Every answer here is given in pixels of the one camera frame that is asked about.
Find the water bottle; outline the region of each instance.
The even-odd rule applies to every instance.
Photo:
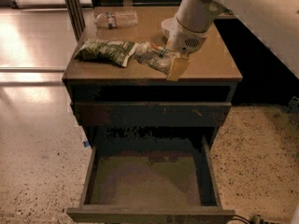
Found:
[[[95,19],[99,28],[130,27],[138,24],[137,13],[133,10],[101,13]]]

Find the drawer front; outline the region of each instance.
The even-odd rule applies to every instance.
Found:
[[[78,124],[86,126],[218,127],[230,103],[75,103]]]
[[[148,152],[136,152],[131,147],[122,154],[106,156],[94,147],[79,207],[68,208],[67,214],[76,222],[226,224],[235,211],[222,209],[205,137],[199,142],[203,144],[200,152],[180,144],[167,152],[152,147]],[[152,162],[130,164],[136,157],[143,160],[145,156]],[[113,158],[125,158],[125,162],[113,162]],[[155,196],[150,184],[164,192]]]

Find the open drawer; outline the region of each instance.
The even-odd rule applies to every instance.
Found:
[[[126,140],[93,147],[76,222],[226,224],[206,138]]]

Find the concrete floor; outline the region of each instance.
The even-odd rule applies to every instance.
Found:
[[[0,9],[0,26],[1,67],[65,66],[76,46],[66,11]],[[61,76],[0,73],[1,224],[73,223],[65,210],[78,205],[91,150]],[[290,222],[299,201],[298,114],[235,106],[211,156],[224,209]]]

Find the plastic bottle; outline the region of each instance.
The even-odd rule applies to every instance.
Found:
[[[99,28],[130,27],[138,24],[137,13],[133,10],[101,13],[95,19]]]

